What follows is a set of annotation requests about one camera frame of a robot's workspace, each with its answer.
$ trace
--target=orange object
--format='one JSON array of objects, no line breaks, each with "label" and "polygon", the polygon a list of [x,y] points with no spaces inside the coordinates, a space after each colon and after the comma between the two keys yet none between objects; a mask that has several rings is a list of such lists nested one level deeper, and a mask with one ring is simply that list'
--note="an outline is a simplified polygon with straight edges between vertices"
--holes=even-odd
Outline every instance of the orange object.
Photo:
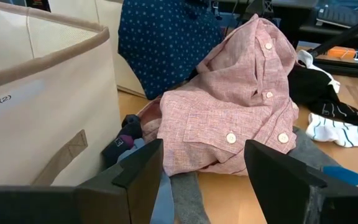
[{"label": "orange object", "polygon": [[328,50],[327,55],[345,59],[357,58],[357,51],[347,47],[333,47]]}]

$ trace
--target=pile of clothes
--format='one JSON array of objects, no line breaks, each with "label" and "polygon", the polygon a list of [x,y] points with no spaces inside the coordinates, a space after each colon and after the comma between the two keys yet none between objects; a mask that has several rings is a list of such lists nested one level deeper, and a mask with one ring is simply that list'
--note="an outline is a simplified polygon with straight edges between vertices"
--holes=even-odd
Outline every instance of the pile of clothes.
[{"label": "pile of clothes", "polygon": [[[209,223],[195,171],[247,175],[248,139],[358,184],[312,142],[358,146],[358,110],[339,101],[340,83],[314,66],[308,52],[297,54],[270,21],[255,15],[221,40],[205,0],[126,0],[119,53],[152,101],[124,120],[103,156],[111,166],[163,139],[164,172],[151,223],[173,223],[174,216]],[[298,105],[312,112],[306,132],[293,126]]]}]

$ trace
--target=white sock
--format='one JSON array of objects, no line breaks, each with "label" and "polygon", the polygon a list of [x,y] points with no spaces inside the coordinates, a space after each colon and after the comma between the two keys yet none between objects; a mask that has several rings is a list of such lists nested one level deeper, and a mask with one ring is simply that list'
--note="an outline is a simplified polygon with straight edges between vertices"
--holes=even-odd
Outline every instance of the white sock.
[{"label": "white sock", "polygon": [[358,147],[358,126],[309,114],[306,134],[315,141],[334,141],[343,147]]},{"label": "white sock", "polygon": [[308,69],[313,69],[313,70],[317,70],[320,72],[324,72],[331,79],[331,81],[328,83],[328,85],[332,85],[334,87],[334,91],[336,93],[339,93],[341,84],[338,81],[336,81],[330,73],[324,71],[323,69],[317,67],[316,65],[313,65],[313,56],[311,56],[311,54],[309,54],[309,52],[307,52],[305,50],[300,50],[298,52],[298,60],[302,61],[306,65],[306,68],[308,68]]}]

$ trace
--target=fabric storage bin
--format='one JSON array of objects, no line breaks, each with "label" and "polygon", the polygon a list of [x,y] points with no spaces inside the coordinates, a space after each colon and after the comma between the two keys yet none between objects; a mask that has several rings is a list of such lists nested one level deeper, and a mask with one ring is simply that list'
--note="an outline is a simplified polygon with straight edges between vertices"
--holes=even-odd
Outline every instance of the fabric storage bin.
[{"label": "fabric storage bin", "polygon": [[78,185],[121,128],[109,31],[0,2],[0,185]]},{"label": "fabric storage bin", "polygon": [[122,2],[123,0],[49,0],[49,6],[53,13],[108,26],[118,89],[144,97],[142,85],[125,59],[118,54]]}]

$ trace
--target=navy polka dot fabric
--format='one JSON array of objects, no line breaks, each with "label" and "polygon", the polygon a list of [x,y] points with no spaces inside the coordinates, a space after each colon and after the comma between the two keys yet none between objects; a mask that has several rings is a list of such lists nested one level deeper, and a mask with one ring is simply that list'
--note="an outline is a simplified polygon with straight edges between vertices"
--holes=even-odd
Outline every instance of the navy polka dot fabric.
[{"label": "navy polka dot fabric", "polygon": [[222,41],[208,0],[125,0],[119,54],[152,100],[190,76]]}]

